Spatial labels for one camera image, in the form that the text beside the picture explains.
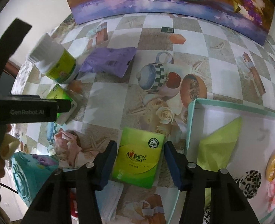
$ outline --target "green fabric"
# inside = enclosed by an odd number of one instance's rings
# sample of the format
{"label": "green fabric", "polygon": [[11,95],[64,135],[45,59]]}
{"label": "green fabric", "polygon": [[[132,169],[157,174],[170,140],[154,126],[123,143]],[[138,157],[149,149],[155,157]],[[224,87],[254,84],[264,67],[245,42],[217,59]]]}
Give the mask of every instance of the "green fabric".
{"label": "green fabric", "polygon": [[[214,172],[226,168],[238,140],[241,126],[242,118],[238,117],[202,139],[199,143],[197,164],[205,170]],[[210,201],[211,191],[210,188],[206,188],[205,206],[208,206]]]}

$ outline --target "metal screw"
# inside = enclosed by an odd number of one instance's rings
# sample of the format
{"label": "metal screw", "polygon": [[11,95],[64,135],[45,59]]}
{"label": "metal screw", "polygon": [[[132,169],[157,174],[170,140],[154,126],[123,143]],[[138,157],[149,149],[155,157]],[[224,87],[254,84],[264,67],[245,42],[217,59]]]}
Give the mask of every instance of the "metal screw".
{"label": "metal screw", "polygon": [[195,168],[197,165],[194,162],[190,162],[189,164],[187,164],[187,167],[189,168]]}
{"label": "metal screw", "polygon": [[92,167],[94,167],[94,163],[92,161],[90,161],[90,162],[86,163],[86,167],[92,168]]}
{"label": "metal screw", "polygon": [[228,171],[226,168],[222,168],[222,169],[220,170],[220,172],[221,172],[222,174],[227,174],[229,171]]}
{"label": "metal screw", "polygon": [[62,172],[63,172],[62,169],[57,168],[57,169],[54,171],[54,174],[55,174],[55,175],[59,175],[59,174],[61,174]]}

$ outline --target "leopard print fabric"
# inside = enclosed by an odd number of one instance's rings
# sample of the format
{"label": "leopard print fabric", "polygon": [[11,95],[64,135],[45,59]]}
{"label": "leopard print fabric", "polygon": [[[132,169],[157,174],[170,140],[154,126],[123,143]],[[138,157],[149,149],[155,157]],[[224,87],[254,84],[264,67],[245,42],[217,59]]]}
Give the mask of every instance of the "leopard print fabric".
{"label": "leopard print fabric", "polygon": [[[241,178],[234,178],[235,182],[239,185],[244,196],[250,200],[256,196],[259,187],[261,186],[262,175],[259,171],[251,170],[246,172],[246,175]],[[208,206],[204,213],[203,224],[210,223],[211,206]]]}

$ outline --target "purple packet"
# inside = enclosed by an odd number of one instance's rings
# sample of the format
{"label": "purple packet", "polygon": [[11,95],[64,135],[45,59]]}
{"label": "purple packet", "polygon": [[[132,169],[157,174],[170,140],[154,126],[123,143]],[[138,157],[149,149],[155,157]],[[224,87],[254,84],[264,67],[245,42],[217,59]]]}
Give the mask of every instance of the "purple packet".
{"label": "purple packet", "polygon": [[96,48],[85,59],[80,71],[107,72],[118,77],[124,77],[137,48],[127,47],[121,49]]}

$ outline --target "painting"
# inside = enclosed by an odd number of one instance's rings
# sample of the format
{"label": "painting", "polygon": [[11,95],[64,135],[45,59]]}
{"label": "painting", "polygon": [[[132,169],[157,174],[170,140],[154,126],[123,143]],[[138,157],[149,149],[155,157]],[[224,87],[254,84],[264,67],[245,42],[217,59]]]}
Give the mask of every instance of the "painting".
{"label": "painting", "polygon": [[206,19],[263,45],[274,5],[270,0],[67,0],[76,23],[126,14],[175,13]]}

